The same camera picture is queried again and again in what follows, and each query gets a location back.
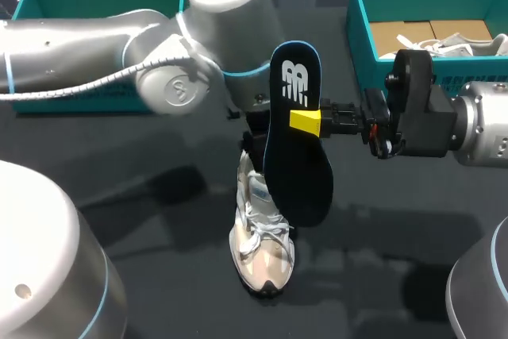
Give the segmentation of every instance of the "white sneaker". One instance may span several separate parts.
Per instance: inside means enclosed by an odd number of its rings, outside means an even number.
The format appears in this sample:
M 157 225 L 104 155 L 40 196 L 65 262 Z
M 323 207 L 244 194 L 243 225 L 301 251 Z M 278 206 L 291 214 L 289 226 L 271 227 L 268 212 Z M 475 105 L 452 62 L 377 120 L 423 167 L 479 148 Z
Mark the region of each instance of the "white sneaker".
M 506 56 L 508 55 L 508 36 L 499 34 L 493 40 L 469 40 L 459 33 L 455 33 L 444 40 L 425 40 L 414 44 L 403 35 L 398 35 L 400 41 L 408 49 L 426 50 L 434 57 L 472 57 L 472 56 Z M 394 59 L 397 52 L 387 53 L 380 59 Z
M 238 166 L 237 213 L 229 247 L 238 274 L 251 291 L 274 295 L 289 281 L 294 267 L 290 226 L 275 207 L 264 177 L 243 151 Z

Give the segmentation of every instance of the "teal tray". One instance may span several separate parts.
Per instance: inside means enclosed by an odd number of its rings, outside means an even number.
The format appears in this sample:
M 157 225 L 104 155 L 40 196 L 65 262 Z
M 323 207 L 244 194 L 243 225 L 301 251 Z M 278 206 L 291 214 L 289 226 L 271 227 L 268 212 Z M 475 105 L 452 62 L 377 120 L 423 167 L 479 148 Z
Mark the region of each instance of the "teal tray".
M 184 0 L 20 0 L 13 20 L 108 17 L 138 9 L 157 10 L 174 17 L 183 7 Z M 13 108 L 19 113 L 148 112 L 130 82 L 69 98 L 15 102 Z
M 349 0 L 346 32 L 360 89 L 384 89 L 393 60 L 380 60 L 369 22 L 484 20 L 493 37 L 508 33 L 508 0 Z M 434 58 L 436 83 L 451 96 L 472 80 L 505 82 L 508 57 Z

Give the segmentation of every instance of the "cardboard box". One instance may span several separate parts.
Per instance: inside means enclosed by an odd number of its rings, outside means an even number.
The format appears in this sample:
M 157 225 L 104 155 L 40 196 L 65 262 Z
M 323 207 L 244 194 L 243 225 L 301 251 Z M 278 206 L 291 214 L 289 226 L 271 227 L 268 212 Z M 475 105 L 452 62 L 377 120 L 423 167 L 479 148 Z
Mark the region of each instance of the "cardboard box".
M 384 89 L 393 60 L 379 57 L 411 42 L 442 40 L 461 33 L 472 40 L 508 34 L 508 0 L 349 0 L 346 21 L 349 48 L 361 89 Z M 436 82 L 451 96 L 469 81 L 508 80 L 508 57 L 433 58 Z
M 13 19 L 109 17 L 138 9 L 174 17 L 184 0 L 20 0 Z M 76 96 L 14 102 L 19 113 L 148 112 L 132 82 L 119 82 Z

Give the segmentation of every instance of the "insole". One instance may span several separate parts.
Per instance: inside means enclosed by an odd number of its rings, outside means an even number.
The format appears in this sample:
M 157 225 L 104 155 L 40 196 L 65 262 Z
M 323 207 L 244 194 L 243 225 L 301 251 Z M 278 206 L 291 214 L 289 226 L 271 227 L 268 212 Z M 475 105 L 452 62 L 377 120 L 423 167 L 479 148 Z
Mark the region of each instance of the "insole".
M 319 138 L 289 126 L 291 110 L 318 110 L 321 62 L 310 44 L 289 41 L 270 63 L 270 129 L 264 178 L 292 226 L 321 223 L 332 203 L 333 173 Z

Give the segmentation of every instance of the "black table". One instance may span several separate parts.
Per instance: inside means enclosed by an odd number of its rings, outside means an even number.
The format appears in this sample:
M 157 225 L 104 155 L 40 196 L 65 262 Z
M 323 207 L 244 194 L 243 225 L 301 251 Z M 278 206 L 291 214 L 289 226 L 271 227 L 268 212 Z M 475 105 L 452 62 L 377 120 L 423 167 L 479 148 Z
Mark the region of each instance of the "black table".
M 323 96 L 357 102 L 345 9 L 281 18 L 288 39 L 319 51 Z M 185 118 L 16 117 L 0 105 L 0 158 L 55 180 L 120 272 L 126 339 L 452 337 L 448 272 L 506 216 L 506 171 L 452 156 L 382 161 L 359 137 L 325 141 L 333 210 L 299 232 L 283 295 L 259 301 L 241 286 L 228 244 L 246 124 L 222 111 L 220 89 Z

